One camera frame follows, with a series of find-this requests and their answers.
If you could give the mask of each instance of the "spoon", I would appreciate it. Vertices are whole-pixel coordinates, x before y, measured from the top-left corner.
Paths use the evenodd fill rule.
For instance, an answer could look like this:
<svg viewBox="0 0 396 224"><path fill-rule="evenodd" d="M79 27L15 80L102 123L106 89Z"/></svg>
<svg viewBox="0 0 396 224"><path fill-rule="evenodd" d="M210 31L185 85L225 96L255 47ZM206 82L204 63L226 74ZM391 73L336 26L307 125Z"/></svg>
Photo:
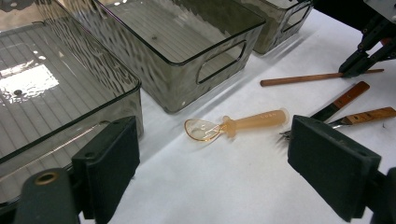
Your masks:
<svg viewBox="0 0 396 224"><path fill-rule="evenodd" d="M210 141L221 133L227 133L229 138L233 138L237 130L271 127L288 122L289 113L282 108L237 120L224 116L221 124L201 119L188 119L184 122L184 129L187 135L194 140Z"/></svg>

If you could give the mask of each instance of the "white table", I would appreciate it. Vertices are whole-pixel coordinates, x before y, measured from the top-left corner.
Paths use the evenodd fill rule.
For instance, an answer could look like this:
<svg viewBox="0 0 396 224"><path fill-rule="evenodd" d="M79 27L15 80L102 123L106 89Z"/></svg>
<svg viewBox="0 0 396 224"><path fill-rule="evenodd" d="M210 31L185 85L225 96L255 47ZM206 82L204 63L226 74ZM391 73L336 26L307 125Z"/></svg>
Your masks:
<svg viewBox="0 0 396 224"><path fill-rule="evenodd" d="M345 223L287 162L288 144L271 129L194 142L183 130L186 119L221 122L285 107L311 116L353 84L370 86L332 119L385 106L396 107L396 63L378 63L379 75L328 79L263 88L262 79L336 72L356 50L361 33L312 11L299 34L265 56L253 53L247 66L176 115L167 115L144 92L145 133L141 164L111 223L336 224ZM340 130L379 155L379 170L396 166L396 119ZM363 219L369 223L366 208Z"/></svg>

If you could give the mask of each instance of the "plastic bin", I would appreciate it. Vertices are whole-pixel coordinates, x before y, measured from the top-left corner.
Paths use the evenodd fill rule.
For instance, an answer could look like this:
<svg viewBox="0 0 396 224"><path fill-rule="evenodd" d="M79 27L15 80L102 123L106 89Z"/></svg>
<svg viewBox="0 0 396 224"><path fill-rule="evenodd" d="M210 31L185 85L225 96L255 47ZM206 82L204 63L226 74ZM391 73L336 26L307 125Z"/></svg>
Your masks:
<svg viewBox="0 0 396 224"><path fill-rule="evenodd" d="M56 1L36 2L0 5L0 212L110 121L135 116L143 133L140 79Z"/></svg>
<svg viewBox="0 0 396 224"><path fill-rule="evenodd" d="M312 0L235 0L266 20L254 51L265 54L295 35L312 10Z"/></svg>
<svg viewBox="0 0 396 224"><path fill-rule="evenodd" d="M248 61L264 20L230 0L64 0L67 9L176 113Z"/></svg>

